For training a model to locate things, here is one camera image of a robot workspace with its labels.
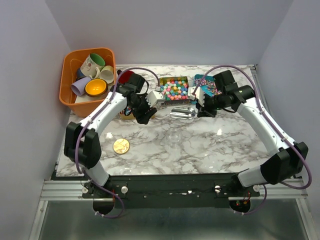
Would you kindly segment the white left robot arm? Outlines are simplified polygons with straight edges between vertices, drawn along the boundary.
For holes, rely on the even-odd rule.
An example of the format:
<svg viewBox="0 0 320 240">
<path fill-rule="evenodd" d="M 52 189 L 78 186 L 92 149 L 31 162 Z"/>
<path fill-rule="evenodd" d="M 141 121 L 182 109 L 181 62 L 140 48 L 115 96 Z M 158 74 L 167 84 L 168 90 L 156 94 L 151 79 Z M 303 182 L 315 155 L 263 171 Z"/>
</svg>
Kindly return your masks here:
<svg viewBox="0 0 320 240">
<path fill-rule="evenodd" d="M 100 161 L 100 135 L 126 107 L 131 109 L 138 124 L 148 124 L 157 109 L 147 100 L 146 93 L 140 93 L 145 82 L 141 75 L 132 73 L 124 84 L 112 86 L 104 101 L 86 118 L 79 123 L 70 122 L 66 127 L 64 155 L 75 163 L 80 174 L 86 174 L 95 183 L 93 191 L 101 198 L 110 194 L 111 185 L 110 174 Z"/>
</svg>

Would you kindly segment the gold tin of lollipops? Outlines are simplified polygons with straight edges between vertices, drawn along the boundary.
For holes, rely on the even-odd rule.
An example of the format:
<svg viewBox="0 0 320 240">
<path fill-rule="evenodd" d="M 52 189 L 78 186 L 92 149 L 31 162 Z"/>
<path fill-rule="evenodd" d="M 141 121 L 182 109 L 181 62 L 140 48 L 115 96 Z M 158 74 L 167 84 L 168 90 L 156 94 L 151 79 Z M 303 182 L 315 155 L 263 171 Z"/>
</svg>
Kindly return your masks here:
<svg viewBox="0 0 320 240">
<path fill-rule="evenodd" d="M 133 115 L 132 109 L 130 107 L 126 107 L 119 114 L 119 117 L 123 120 L 135 120 L 135 116 Z"/>
</svg>

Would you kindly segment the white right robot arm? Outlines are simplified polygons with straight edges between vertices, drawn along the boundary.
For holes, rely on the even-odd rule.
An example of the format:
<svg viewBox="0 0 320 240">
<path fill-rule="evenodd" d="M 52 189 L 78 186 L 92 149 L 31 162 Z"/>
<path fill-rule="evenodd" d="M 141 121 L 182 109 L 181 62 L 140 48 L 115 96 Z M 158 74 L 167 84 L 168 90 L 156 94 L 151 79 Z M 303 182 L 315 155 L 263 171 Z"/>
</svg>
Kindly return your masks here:
<svg viewBox="0 0 320 240">
<path fill-rule="evenodd" d="M 283 183 L 305 168 L 308 147 L 297 142 L 275 122 L 263 107 L 254 85 L 238 86 L 230 70 L 216 74 L 214 82 L 218 95 L 210 96 L 197 85 L 188 91 L 196 101 L 198 117 L 215 117 L 218 110 L 231 108 L 252 127 L 264 144 L 270 158 L 263 164 L 235 174 L 230 191 L 241 196 L 248 187 Z"/>
</svg>

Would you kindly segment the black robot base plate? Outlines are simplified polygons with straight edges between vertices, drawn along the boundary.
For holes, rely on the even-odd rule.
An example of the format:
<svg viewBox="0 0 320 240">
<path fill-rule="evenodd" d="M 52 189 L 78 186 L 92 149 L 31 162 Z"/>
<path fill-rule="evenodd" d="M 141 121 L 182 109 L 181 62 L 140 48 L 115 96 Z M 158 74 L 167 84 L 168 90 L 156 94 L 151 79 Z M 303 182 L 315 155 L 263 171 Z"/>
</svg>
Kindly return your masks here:
<svg viewBox="0 0 320 240">
<path fill-rule="evenodd" d="M 106 191 L 92 182 L 81 188 L 81 198 L 93 206 L 106 207 L 112 193 L 120 197 L 117 207 L 127 209 L 228 208 L 248 212 L 250 200 L 264 192 L 257 184 L 243 187 L 232 173 L 111 176 Z"/>
</svg>

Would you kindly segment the dark tin of star candies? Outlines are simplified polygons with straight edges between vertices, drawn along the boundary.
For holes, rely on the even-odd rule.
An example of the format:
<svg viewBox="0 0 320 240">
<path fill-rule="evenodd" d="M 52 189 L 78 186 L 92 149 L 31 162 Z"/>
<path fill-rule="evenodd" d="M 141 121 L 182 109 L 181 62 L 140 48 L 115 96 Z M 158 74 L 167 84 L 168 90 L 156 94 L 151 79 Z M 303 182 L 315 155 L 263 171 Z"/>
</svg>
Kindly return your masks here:
<svg viewBox="0 0 320 240">
<path fill-rule="evenodd" d="M 164 96 L 164 106 L 186 105 L 191 102 L 188 97 L 189 81 L 187 76 L 161 77 L 160 92 Z"/>
</svg>

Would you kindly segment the silver metal scoop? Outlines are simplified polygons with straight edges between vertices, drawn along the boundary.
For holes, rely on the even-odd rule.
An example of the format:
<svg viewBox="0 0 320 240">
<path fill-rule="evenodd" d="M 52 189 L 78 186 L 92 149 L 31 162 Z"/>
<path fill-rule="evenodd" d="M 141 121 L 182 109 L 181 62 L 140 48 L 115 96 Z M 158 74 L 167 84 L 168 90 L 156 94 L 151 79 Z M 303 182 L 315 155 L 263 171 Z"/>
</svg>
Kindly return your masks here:
<svg viewBox="0 0 320 240">
<path fill-rule="evenodd" d="M 175 119 L 193 119 L 196 116 L 196 111 L 192 107 L 175 107 L 170 113 L 170 117 Z"/>
</svg>

